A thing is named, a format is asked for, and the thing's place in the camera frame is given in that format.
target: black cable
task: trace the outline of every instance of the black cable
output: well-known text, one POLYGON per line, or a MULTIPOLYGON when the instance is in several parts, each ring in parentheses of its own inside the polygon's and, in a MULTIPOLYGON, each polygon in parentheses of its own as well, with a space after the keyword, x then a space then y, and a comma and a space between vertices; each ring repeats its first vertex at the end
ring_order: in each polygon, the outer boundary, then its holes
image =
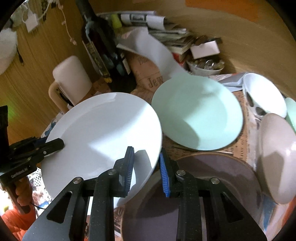
POLYGON ((43 210, 45 210, 45 208, 43 208, 43 207, 39 207, 39 206, 37 206, 37 205, 35 205, 34 203, 32 203, 32 202, 30 202, 34 207, 36 207, 36 208, 40 208, 40 209, 43 209, 43 210))

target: bottle neck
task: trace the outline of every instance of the bottle neck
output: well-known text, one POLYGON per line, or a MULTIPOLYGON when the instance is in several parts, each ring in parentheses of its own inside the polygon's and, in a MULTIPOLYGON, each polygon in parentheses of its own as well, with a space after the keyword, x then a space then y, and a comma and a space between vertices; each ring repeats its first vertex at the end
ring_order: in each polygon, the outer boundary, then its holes
POLYGON ((86 21, 86 19, 96 18, 96 14, 92 9, 89 0, 75 0, 75 2, 84 21, 86 21))

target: mint green plate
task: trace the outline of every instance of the mint green plate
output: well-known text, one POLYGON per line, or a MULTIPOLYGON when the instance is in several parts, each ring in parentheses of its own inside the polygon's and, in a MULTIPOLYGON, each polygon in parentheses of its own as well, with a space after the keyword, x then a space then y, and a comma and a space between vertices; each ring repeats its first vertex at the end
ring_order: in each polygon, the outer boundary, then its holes
POLYGON ((291 98, 285 99, 287 105, 286 121, 292 126, 296 133, 296 102, 291 98))
POLYGON ((164 82, 153 96, 152 107, 164 134, 196 150, 216 150, 229 145, 243 125, 240 104, 226 87, 188 73, 164 82))

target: power adapter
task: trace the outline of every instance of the power adapter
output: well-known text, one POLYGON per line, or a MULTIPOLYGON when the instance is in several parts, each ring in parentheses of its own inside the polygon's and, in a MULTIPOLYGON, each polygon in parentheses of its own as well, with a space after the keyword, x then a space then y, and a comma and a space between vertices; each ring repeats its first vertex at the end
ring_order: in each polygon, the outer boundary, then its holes
POLYGON ((39 25, 38 15, 31 10, 28 11, 28 19, 25 21, 28 33, 39 25))

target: human hand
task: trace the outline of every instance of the human hand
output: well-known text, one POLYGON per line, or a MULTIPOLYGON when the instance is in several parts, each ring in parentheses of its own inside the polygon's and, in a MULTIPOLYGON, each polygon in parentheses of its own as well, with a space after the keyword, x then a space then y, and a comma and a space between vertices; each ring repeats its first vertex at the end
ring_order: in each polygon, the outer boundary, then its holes
POLYGON ((15 182, 16 189, 15 193, 18 195, 17 202, 21 206, 30 205, 32 201, 32 187, 30 181, 27 177, 20 179, 19 181, 15 182))

